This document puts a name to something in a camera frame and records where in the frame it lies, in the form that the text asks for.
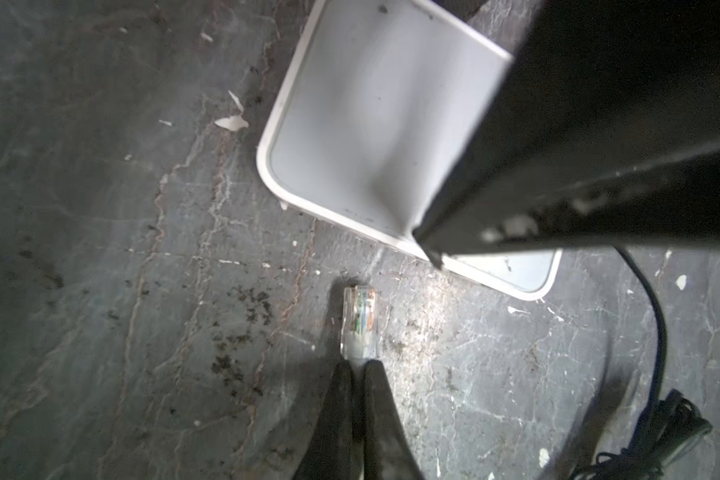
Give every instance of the white debris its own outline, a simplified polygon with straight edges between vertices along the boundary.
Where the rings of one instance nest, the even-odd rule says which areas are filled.
[[[231,117],[220,118],[213,123],[229,131],[238,131],[241,128],[248,128],[248,122],[242,117],[243,112],[245,112],[246,110],[242,107],[240,99],[237,97],[237,95],[232,93],[231,90],[227,90],[226,92],[230,94],[230,96],[232,97],[232,101],[235,102],[235,106],[237,106],[237,109],[240,110],[240,113],[237,115],[232,115]]]
[[[685,275],[680,275],[677,277],[677,280],[675,280],[675,285],[677,285],[677,288],[681,290],[686,289],[686,284],[688,283],[688,277]]]
[[[241,128],[248,128],[248,122],[242,117],[242,115],[220,118],[213,123],[229,131],[238,131]]]
[[[547,451],[546,448],[542,448],[539,450],[539,466],[544,468],[544,466],[549,463],[550,460],[550,453]]]
[[[516,309],[516,308],[514,308],[514,307],[512,307],[512,306],[508,306],[508,307],[507,307],[507,312],[509,312],[509,313],[528,313],[528,312],[526,312],[526,311],[524,311],[524,310],[518,310],[518,309]]]
[[[246,110],[242,107],[242,103],[240,103],[240,99],[237,97],[237,95],[235,95],[234,93],[232,93],[231,90],[227,90],[226,92],[227,92],[228,94],[230,94],[230,96],[232,97],[232,101],[235,102],[235,105],[237,105],[237,108],[238,108],[238,110],[240,110],[240,113],[241,113],[241,114],[242,114],[242,113],[245,113]]]

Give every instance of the dark stain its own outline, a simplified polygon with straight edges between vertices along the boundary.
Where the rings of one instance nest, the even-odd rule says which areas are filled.
[[[399,342],[393,339],[387,339],[387,341],[389,342],[390,348],[392,348],[395,353],[402,356],[403,350],[405,349],[405,344],[403,342]]]
[[[53,272],[44,274],[45,278],[54,283],[56,288],[64,288],[64,278],[61,275],[54,274]]]
[[[269,325],[272,322],[272,305],[264,301],[262,307],[264,309],[264,325]]]
[[[162,33],[168,33],[168,20],[159,8],[155,8],[154,12],[150,15],[150,20],[157,25]]]
[[[525,361],[528,363],[528,366],[530,367],[530,371],[532,373],[536,373],[536,371],[541,366],[539,364],[539,358],[536,355],[536,346],[532,346],[528,353],[525,355]]]
[[[452,392],[458,392],[458,388],[453,384],[454,381],[454,370],[449,367],[448,368],[448,374],[445,376],[445,385],[448,386],[448,389]]]
[[[229,370],[232,368],[232,359],[229,355],[218,356],[216,361],[211,364],[211,371],[219,373],[221,370]]]
[[[293,459],[293,454],[296,453],[296,450],[293,448],[286,448],[281,451],[279,448],[273,448],[270,452],[280,457],[281,460],[288,461]]]

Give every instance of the concrete floor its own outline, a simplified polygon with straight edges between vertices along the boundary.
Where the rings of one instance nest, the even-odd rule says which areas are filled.
[[[310,2],[48,3],[0,2],[0,478],[289,478],[353,281],[380,290],[428,478],[557,478],[598,389],[585,427],[626,445],[655,333],[615,253],[565,252],[545,299],[519,302],[263,186],[256,145]],[[515,51],[535,5],[472,23]],[[212,124],[227,90],[248,129]],[[720,252],[636,256],[666,308],[665,390],[715,427],[667,477],[720,478]]]

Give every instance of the white plastic tray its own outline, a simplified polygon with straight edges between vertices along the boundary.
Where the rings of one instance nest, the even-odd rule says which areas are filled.
[[[410,235],[511,61],[428,0],[316,0],[256,156],[282,201],[426,259]],[[522,300],[559,251],[445,257]]]

